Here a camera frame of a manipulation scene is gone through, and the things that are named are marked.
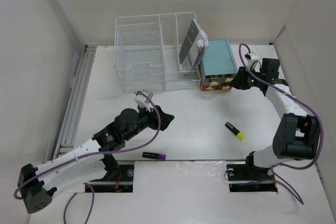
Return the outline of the grey setup guide booklet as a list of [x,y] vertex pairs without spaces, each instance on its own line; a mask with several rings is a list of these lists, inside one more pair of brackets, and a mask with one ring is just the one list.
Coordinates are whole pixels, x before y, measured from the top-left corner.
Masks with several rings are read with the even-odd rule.
[[179,52],[181,71],[194,71],[209,47],[208,36],[195,19],[192,19]]

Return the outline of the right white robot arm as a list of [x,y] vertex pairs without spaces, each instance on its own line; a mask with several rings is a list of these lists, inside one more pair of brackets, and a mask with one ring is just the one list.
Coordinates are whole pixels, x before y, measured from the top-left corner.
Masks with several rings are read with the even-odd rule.
[[272,145],[261,151],[251,152],[243,166],[244,175],[250,179],[263,170],[291,160],[313,160],[318,152],[320,125],[315,116],[309,115],[290,93],[289,84],[279,78],[278,59],[259,59],[247,53],[247,67],[240,67],[230,85],[238,90],[258,88],[274,106],[280,123]]

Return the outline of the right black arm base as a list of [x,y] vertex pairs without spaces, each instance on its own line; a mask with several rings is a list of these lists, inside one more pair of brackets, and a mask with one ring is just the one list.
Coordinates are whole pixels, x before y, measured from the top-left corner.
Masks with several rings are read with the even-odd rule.
[[253,154],[249,154],[244,162],[234,161],[226,164],[226,180],[229,181],[231,193],[277,193],[274,175],[268,174],[268,168],[256,167]]

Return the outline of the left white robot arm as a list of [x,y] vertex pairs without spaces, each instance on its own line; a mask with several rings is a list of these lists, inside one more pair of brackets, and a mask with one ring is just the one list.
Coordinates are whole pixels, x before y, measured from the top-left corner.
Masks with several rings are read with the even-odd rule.
[[158,105],[149,110],[124,109],[78,148],[38,166],[23,166],[14,195],[23,201],[28,214],[34,214],[79,184],[102,178],[112,180],[119,170],[113,153],[121,151],[126,141],[143,130],[164,131],[173,120],[174,116],[164,113]]

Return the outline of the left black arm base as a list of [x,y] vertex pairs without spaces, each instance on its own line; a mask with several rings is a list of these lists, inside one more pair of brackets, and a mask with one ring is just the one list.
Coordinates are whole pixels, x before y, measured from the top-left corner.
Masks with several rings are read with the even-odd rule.
[[112,175],[88,182],[95,193],[132,193],[135,161],[118,161],[119,167]]

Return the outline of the yellow cap black highlighter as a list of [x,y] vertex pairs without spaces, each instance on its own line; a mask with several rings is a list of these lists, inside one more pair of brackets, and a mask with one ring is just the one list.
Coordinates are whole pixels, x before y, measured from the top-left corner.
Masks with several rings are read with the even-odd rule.
[[234,127],[231,123],[227,122],[225,126],[240,140],[242,141],[245,138],[245,135]]

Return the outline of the clear drawer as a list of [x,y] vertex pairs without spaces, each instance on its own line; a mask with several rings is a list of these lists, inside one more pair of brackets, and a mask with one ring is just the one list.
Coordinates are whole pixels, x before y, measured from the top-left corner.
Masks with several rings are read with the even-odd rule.
[[213,90],[218,90],[220,88],[218,82],[211,82],[209,85],[204,85],[203,90],[204,91],[213,91]]
[[223,82],[222,83],[222,86],[221,86],[222,90],[230,90],[231,88],[232,87],[231,87],[231,85],[228,82]]

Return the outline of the purple cap black marker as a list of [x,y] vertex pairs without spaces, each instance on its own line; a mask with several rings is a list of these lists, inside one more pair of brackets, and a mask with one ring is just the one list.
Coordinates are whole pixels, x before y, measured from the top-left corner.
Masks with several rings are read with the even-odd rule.
[[142,157],[148,158],[148,159],[154,159],[158,161],[165,161],[166,155],[165,154],[158,154],[158,153],[150,153],[150,152],[143,152]]

